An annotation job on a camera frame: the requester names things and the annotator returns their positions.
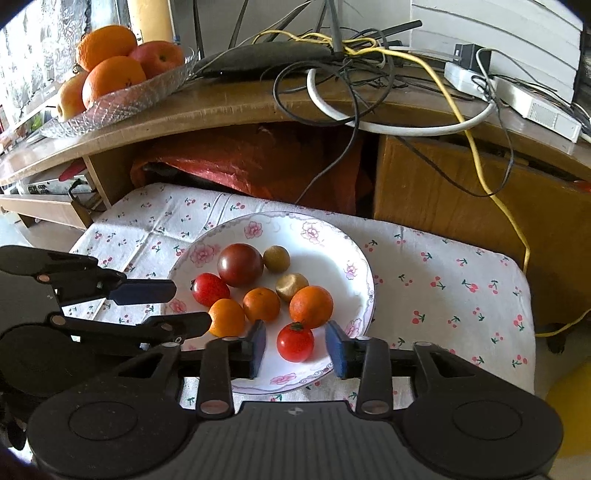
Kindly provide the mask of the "yellow pear in tray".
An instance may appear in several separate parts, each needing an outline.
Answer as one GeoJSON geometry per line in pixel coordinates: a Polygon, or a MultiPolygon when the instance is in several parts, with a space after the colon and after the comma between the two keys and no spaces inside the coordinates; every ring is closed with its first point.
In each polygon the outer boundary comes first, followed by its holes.
{"type": "Polygon", "coordinates": [[[84,70],[62,84],[58,92],[58,120],[65,122],[86,110],[82,101],[82,89],[88,73],[84,70]]]}

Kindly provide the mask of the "large orange tangerine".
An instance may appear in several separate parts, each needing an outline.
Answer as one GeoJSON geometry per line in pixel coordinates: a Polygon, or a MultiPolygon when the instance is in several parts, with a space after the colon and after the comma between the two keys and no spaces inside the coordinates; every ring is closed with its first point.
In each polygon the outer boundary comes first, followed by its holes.
{"type": "Polygon", "coordinates": [[[291,320],[315,329],[332,318],[334,300],[327,289],[311,285],[294,294],[288,310],[291,320]]]}

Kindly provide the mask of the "red apple in tray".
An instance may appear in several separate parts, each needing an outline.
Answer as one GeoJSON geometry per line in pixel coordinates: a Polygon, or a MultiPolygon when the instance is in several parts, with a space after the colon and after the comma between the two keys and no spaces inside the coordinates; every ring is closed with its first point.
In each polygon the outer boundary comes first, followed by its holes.
{"type": "Polygon", "coordinates": [[[167,41],[149,41],[138,45],[129,57],[137,61],[147,79],[154,78],[184,64],[182,49],[167,41]]]}

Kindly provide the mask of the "glass fruit tray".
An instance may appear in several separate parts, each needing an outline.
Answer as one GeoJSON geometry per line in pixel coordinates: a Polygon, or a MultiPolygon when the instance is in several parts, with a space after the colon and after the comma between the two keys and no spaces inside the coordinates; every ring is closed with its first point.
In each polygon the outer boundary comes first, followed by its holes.
{"type": "Polygon", "coordinates": [[[197,54],[190,47],[186,47],[184,53],[182,66],[100,97],[89,109],[67,121],[54,118],[40,128],[40,134],[47,138],[79,137],[126,120],[156,105],[190,78],[197,63],[197,54]]]}

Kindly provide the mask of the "wooden tv cabinet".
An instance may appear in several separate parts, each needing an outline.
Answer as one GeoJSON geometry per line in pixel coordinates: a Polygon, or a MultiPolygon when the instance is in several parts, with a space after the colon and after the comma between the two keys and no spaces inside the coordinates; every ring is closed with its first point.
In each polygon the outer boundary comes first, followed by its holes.
{"type": "Polygon", "coordinates": [[[284,82],[198,80],[149,109],[78,138],[20,145],[1,159],[11,184],[82,159],[107,206],[143,186],[146,166],[201,185],[388,221],[505,254],[523,265],[535,324],[590,306],[590,147],[511,110],[467,135],[417,138],[320,125],[284,82]]]}

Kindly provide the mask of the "bright red tomato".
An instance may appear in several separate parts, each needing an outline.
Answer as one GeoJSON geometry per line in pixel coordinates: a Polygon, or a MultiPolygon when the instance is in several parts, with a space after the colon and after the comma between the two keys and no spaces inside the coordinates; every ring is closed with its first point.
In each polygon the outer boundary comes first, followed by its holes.
{"type": "Polygon", "coordinates": [[[207,308],[218,300],[231,298],[228,285],[211,273],[197,275],[191,282],[191,293],[198,304],[207,308]]]}

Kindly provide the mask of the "dented tan longan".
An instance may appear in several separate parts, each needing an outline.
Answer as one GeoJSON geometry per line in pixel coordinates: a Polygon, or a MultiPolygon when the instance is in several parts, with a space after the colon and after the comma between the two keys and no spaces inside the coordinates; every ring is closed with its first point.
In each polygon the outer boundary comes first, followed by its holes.
{"type": "Polygon", "coordinates": [[[284,302],[290,303],[298,291],[310,285],[301,273],[288,273],[276,281],[276,294],[284,302]]]}

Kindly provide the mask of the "black wifi router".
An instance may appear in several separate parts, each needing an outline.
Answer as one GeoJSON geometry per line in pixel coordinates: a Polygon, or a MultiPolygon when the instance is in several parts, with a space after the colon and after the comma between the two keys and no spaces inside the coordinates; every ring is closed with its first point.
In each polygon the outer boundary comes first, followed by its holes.
{"type": "Polygon", "coordinates": [[[242,7],[240,7],[238,17],[235,20],[235,27],[233,27],[230,36],[228,49],[208,57],[204,55],[202,49],[198,10],[193,10],[195,40],[197,40],[199,60],[191,71],[191,78],[242,75],[250,71],[263,71],[287,66],[298,61],[329,62],[345,57],[345,39],[342,38],[342,26],[339,22],[338,8],[334,1],[325,1],[322,4],[317,24],[318,27],[322,27],[325,16],[329,16],[329,29],[332,33],[332,39],[329,40],[328,44],[314,43],[310,37],[301,41],[276,42],[276,36],[279,35],[276,32],[270,33],[269,39],[263,43],[245,41],[238,44],[238,34],[240,28],[242,28],[247,6],[249,6],[249,3],[244,1],[242,7]]]}

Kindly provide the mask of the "small orange tangerine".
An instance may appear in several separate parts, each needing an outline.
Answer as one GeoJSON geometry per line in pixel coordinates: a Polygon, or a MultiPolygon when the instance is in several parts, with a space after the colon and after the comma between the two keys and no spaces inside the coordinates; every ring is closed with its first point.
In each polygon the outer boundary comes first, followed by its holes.
{"type": "Polygon", "coordinates": [[[257,320],[271,323],[280,316],[280,297],[269,288],[257,287],[245,294],[242,309],[252,324],[257,320]]]}

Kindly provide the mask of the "large orange in tray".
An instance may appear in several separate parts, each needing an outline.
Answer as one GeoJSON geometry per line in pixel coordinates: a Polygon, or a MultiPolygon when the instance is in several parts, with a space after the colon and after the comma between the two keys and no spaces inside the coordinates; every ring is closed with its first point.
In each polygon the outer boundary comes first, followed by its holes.
{"type": "Polygon", "coordinates": [[[146,80],[141,64],[127,56],[110,57],[88,74],[82,88],[82,102],[89,109],[99,98],[146,80]]]}

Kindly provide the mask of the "dark red tomato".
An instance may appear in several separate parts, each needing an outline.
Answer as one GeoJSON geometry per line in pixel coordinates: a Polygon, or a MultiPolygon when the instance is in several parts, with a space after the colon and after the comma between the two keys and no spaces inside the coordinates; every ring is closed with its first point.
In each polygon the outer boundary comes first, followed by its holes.
{"type": "Polygon", "coordinates": [[[219,254],[217,272],[231,287],[249,286],[263,275],[263,257],[249,244],[231,244],[219,254]]]}

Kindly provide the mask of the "white floral plate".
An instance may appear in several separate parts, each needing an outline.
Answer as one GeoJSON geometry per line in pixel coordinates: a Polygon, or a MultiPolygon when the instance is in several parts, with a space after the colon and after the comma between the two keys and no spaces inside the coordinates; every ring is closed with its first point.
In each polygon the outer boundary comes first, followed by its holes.
{"type": "Polygon", "coordinates": [[[246,395],[283,394],[328,374],[325,323],[334,321],[358,337],[375,306],[374,276],[362,249],[338,227],[300,213],[226,221],[195,241],[169,277],[176,294],[162,313],[213,316],[207,333],[186,340],[188,351],[221,335],[243,335],[263,321],[259,373],[232,383],[233,391],[246,395]]]}

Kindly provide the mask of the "black power adapter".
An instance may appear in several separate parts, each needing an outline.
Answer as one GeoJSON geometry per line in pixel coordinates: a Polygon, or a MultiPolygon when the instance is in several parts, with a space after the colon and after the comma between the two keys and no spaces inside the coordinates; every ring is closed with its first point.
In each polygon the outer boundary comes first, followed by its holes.
{"type": "Polygon", "coordinates": [[[482,46],[473,43],[456,43],[453,62],[471,71],[481,72],[481,67],[483,67],[486,72],[489,72],[491,52],[485,51],[484,53],[478,54],[481,49],[482,46]]]}

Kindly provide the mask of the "small red cherry tomato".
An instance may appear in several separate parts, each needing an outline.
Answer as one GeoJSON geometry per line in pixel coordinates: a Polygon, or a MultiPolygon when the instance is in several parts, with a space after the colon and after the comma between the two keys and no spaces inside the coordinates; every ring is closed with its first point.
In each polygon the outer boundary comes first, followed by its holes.
{"type": "Polygon", "coordinates": [[[293,322],[280,330],[276,338],[276,349],[284,360],[301,363],[307,361],[314,351],[315,336],[301,322],[293,322]]]}

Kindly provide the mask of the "round tan longan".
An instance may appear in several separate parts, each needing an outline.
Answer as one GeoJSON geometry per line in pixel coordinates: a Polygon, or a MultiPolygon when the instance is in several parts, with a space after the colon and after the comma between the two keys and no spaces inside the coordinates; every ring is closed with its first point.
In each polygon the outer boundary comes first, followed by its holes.
{"type": "Polygon", "coordinates": [[[270,246],[263,252],[263,263],[270,272],[286,272],[290,268],[290,253],[283,246],[270,246]]]}

